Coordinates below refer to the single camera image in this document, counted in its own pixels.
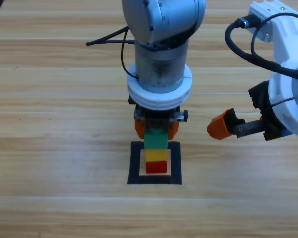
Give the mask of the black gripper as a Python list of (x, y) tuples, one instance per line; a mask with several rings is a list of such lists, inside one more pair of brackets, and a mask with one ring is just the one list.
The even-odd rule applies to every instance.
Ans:
[(135, 105), (135, 131), (140, 139), (144, 139), (145, 132), (150, 129), (162, 129), (168, 133), (168, 139), (174, 139), (179, 123), (187, 122), (189, 116), (188, 111), (181, 111), (179, 106), (164, 111), (151, 110), (137, 104), (131, 96), (128, 103)]
[(261, 118), (246, 123), (239, 119), (234, 108), (228, 109), (213, 118), (207, 126), (207, 133), (213, 139), (222, 140), (232, 135), (238, 138), (263, 132), (266, 141), (292, 135), (286, 127), (277, 119), (268, 94), (269, 82), (264, 81), (249, 89), (249, 95), (253, 106), (260, 110)]

